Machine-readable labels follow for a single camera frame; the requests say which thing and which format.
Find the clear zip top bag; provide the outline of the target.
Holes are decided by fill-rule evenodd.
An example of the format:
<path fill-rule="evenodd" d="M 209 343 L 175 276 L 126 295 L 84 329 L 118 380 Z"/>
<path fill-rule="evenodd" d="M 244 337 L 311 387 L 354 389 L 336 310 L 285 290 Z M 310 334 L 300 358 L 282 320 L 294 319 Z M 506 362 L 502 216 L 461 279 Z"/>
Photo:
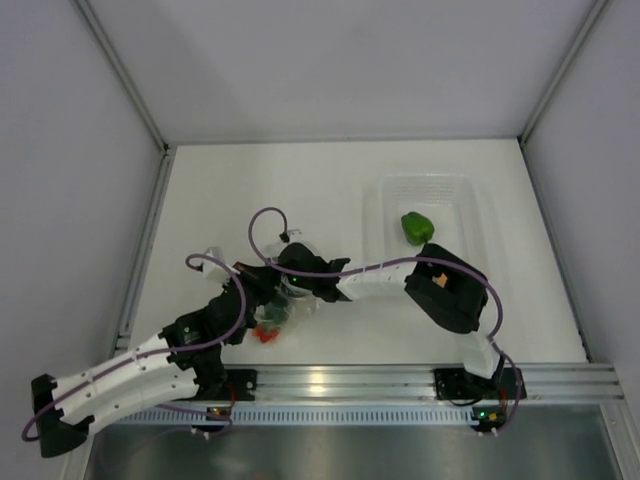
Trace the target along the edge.
<path fill-rule="evenodd" d="M 285 244 L 284 242 L 279 242 L 276 244 L 268 245 L 264 249 L 263 254 L 271 263 L 277 264 L 278 255 L 290 243 Z M 298 243 L 304 244 L 317 255 L 317 249 L 311 243 L 307 241 L 299 241 Z M 311 317 L 319 307 L 319 298 L 314 297 L 309 291 L 295 291 L 293 287 L 287 284 L 286 275 L 287 274 L 281 275 L 280 283 L 276 288 L 276 294 L 269 303 L 274 303 L 279 306 L 286 306 L 289 312 L 288 320 L 280 324 L 264 320 L 263 310 L 264 307 L 269 303 L 262 307 L 259 307 L 255 314 L 255 319 L 257 322 L 256 326 L 262 325 L 263 327 L 278 328 L 280 330 L 280 334 L 283 331 L 291 330 L 300 321 Z"/>

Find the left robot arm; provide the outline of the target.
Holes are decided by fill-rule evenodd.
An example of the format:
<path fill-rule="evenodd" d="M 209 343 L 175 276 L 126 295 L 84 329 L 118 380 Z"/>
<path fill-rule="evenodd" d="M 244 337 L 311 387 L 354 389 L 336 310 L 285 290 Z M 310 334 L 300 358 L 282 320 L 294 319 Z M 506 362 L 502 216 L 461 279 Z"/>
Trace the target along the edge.
<path fill-rule="evenodd" d="M 221 293 L 131 350 L 80 373 L 31 383 L 34 416 L 22 435 L 44 458 L 66 454 L 110 424 L 156 405 L 215 399 L 225 390 L 225 345 L 240 344 L 256 310 L 276 294 L 280 274 L 236 263 Z"/>

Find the fake green bell pepper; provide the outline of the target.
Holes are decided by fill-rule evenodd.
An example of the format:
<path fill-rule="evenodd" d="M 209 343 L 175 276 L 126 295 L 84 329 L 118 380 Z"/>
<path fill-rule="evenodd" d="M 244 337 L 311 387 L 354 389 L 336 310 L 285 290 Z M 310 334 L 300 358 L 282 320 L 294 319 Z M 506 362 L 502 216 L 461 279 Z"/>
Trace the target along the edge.
<path fill-rule="evenodd" d="M 421 246 L 435 235 L 433 222 L 421 213 L 410 211 L 400 219 L 405 239 L 412 246 Z"/>

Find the fake red cherry tomatoes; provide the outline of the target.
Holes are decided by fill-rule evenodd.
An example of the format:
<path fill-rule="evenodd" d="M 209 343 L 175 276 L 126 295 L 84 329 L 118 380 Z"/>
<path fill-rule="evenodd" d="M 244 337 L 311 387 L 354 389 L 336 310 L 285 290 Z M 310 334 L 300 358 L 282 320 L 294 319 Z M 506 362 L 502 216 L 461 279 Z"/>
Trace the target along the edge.
<path fill-rule="evenodd" d="M 253 336 L 261 343 L 268 344 L 274 342 L 280 334 L 278 328 L 263 327 L 258 325 L 253 329 Z"/>

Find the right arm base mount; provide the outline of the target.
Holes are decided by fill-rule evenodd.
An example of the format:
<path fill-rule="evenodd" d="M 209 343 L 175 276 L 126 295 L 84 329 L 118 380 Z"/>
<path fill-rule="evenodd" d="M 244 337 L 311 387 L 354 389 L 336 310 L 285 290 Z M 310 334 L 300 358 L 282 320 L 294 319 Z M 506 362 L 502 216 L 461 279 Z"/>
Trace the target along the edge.
<path fill-rule="evenodd" d="M 515 400 L 527 398 L 519 369 L 503 368 L 491 379 L 468 373 L 463 368 L 438 368 L 433 371 L 436 398 L 451 401 Z"/>

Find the fake orange tomato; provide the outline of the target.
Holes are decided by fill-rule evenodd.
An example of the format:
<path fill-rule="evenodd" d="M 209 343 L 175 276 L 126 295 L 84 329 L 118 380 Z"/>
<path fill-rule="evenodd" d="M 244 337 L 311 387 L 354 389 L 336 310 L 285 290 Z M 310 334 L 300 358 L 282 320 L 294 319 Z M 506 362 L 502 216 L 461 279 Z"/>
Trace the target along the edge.
<path fill-rule="evenodd" d="M 448 276 L 445 273 L 441 273 L 439 276 L 434 276 L 432 281 L 441 288 L 445 288 L 448 282 Z"/>

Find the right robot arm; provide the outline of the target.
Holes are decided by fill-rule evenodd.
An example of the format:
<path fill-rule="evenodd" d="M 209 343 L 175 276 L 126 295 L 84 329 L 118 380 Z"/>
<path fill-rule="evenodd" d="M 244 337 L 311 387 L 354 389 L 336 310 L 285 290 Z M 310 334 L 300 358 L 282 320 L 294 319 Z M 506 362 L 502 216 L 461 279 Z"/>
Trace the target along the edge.
<path fill-rule="evenodd" d="M 503 384 L 505 355 L 495 345 L 503 302 L 487 277 L 444 247 L 427 243 L 415 256 L 349 268 L 348 258 L 326 261 L 302 243 L 279 254 L 274 268 L 286 283 L 326 302 L 403 297 L 437 326 L 458 337 L 463 378 L 473 397 Z"/>

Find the fake dark green vegetable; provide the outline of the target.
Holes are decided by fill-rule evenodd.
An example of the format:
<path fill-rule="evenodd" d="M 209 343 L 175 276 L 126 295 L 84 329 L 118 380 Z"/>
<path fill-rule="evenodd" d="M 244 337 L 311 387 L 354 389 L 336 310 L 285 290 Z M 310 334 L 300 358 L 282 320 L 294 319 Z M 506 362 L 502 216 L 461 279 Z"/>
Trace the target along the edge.
<path fill-rule="evenodd" d="M 269 303 L 264 307 L 263 319 L 266 321 L 280 324 L 286 322 L 289 318 L 289 312 L 286 306 L 279 306 L 274 303 Z"/>

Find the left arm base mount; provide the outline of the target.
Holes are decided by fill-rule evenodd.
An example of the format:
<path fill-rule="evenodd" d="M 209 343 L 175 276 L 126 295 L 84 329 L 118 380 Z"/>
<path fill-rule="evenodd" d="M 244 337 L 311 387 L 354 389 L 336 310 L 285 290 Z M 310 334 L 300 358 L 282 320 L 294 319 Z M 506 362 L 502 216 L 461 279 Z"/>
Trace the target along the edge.
<path fill-rule="evenodd" d="M 221 401 L 253 402 L 257 388 L 258 372 L 251 368 L 231 368 L 218 392 Z"/>

